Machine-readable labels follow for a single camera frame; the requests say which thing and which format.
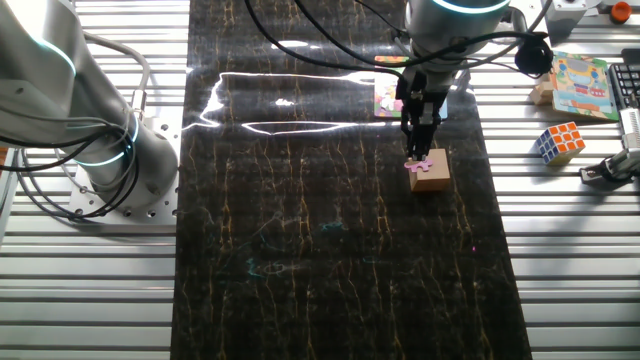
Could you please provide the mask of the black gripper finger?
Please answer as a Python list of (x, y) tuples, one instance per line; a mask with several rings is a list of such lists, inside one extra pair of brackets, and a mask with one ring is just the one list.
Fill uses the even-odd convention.
[(419, 123), (414, 119), (413, 115), (408, 112), (406, 114), (405, 135), (407, 136), (407, 154), (412, 159), (417, 158), (416, 141), (418, 125)]
[(421, 160), (425, 160), (429, 155), (434, 136), (434, 118), (425, 117), (420, 121), (418, 127), (418, 155)]

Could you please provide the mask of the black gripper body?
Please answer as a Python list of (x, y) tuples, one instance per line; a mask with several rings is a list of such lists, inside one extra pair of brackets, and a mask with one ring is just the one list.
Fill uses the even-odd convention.
[(396, 86), (396, 99), (402, 102), (401, 122), (439, 125), (447, 117), (445, 102), (449, 89), (449, 72), (406, 67)]

